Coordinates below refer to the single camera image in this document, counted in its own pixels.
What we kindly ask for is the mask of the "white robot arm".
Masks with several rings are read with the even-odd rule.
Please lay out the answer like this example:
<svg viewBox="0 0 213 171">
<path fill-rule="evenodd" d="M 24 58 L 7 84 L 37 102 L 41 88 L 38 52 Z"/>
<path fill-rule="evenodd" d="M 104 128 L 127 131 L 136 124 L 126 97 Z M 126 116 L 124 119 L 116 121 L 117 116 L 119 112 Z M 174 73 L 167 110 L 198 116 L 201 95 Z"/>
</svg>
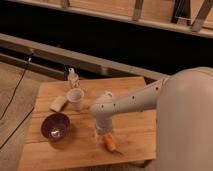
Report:
<svg viewBox="0 0 213 171">
<path fill-rule="evenodd" d="M 113 130 L 112 116 L 154 109 L 156 171 L 213 171 L 213 68 L 179 71 L 118 98 L 91 105 L 96 130 Z"/>
</svg>

